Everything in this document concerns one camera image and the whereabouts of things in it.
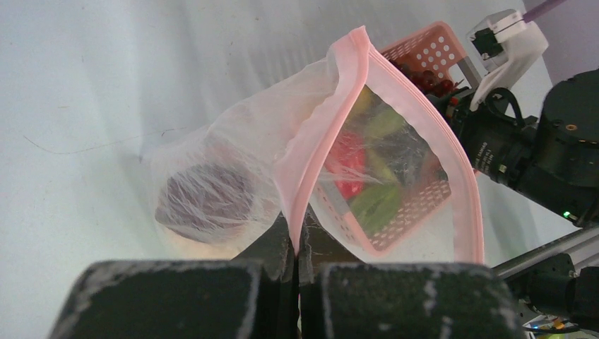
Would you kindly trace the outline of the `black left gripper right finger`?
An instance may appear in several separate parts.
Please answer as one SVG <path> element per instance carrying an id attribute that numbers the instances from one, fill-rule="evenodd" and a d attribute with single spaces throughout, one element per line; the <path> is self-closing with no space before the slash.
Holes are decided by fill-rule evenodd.
<path id="1" fill-rule="evenodd" d="M 299 253 L 303 338 L 524 338 L 506 284 L 470 263 L 364 263 L 307 212 Z"/>

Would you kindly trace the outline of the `pink perforated plastic basket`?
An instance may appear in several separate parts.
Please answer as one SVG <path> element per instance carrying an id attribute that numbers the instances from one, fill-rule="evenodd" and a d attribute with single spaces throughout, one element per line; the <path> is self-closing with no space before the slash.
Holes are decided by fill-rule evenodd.
<path id="1" fill-rule="evenodd" d="M 312 207 L 324 228 L 369 260 L 482 263 L 482 208 L 475 174 L 440 113 L 374 47 L 364 27 L 340 38 L 331 53 L 337 85 L 302 129 L 307 161 L 295 203 Z M 373 93 L 372 106 L 348 119 L 364 86 Z M 404 128 L 383 138 L 365 138 L 369 120 L 387 108 L 405 119 Z M 341 196 L 333 183 L 336 176 L 324 165 L 343 131 L 363 139 L 363 190 L 372 184 L 399 184 L 403 190 L 396 217 L 372 237 L 350 210 L 354 197 Z"/>

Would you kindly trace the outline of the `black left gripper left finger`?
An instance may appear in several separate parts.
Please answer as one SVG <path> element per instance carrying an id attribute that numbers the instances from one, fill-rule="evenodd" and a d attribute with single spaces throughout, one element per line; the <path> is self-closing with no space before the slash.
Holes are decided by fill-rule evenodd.
<path id="1" fill-rule="evenodd" d="M 278 216 L 231 260 L 123 260 L 88 266 L 51 338 L 289 338 L 294 251 Z"/>

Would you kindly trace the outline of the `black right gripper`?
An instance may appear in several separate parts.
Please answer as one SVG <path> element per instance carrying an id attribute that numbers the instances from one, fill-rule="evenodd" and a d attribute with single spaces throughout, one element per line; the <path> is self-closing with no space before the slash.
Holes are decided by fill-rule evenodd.
<path id="1" fill-rule="evenodd" d="M 539 117 L 525 117 L 515 95 L 475 91 L 437 100 L 474 170 L 577 227 L 598 223 L 598 72 L 576 74 L 546 94 Z"/>

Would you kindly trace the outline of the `green leafy lettuce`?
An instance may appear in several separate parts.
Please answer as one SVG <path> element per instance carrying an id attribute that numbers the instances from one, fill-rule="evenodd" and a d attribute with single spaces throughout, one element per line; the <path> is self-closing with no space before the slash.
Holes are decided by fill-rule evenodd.
<path id="1" fill-rule="evenodd" d="M 365 138 L 383 138 L 402 130 L 405 125 L 405 119 L 394 109 L 381 109 L 369 120 L 363 135 Z"/>

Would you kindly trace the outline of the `clear zip top bag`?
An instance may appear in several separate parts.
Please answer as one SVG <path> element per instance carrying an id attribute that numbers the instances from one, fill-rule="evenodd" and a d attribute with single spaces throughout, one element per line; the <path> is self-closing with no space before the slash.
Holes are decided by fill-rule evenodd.
<path id="1" fill-rule="evenodd" d="M 155 228 L 182 256 L 197 257 L 205 251 L 209 257 L 230 258 L 254 243 L 278 216 L 286 219 L 292 246 L 295 251 L 300 250 L 304 217 L 309 211 L 316 216 L 312 207 L 295 203 L 307 161 L 302 129 L 314 110 L 335 91 L 338 75 L 331 46 L 323 59 L 238 102 L 213 123 L 160 146 L 145 157 L 150 170 L 151 218 Z M 200 243 L 155 220 L 160 189 L 173 174 L 194 165 L 222 165 L 247 172 L 255 189 L 254 204 L 244 229 L 234 239 Z M 340 243 L 358 258 L 375 261 Z M 415 260 L 395 257 L 390 261 Z"/>

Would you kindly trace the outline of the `red bell pepper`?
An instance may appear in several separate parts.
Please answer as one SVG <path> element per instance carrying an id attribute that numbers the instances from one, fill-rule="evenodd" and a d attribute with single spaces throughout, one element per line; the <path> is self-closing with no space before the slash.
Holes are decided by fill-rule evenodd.
<path id="1" fill-rule="evenodd" d="M 365 163 L 366 154 L 361 135 L 351 131 L 339 133 L 324 165 L 336 176 L 333 183 L 345 200 L 362 192 Z"/>

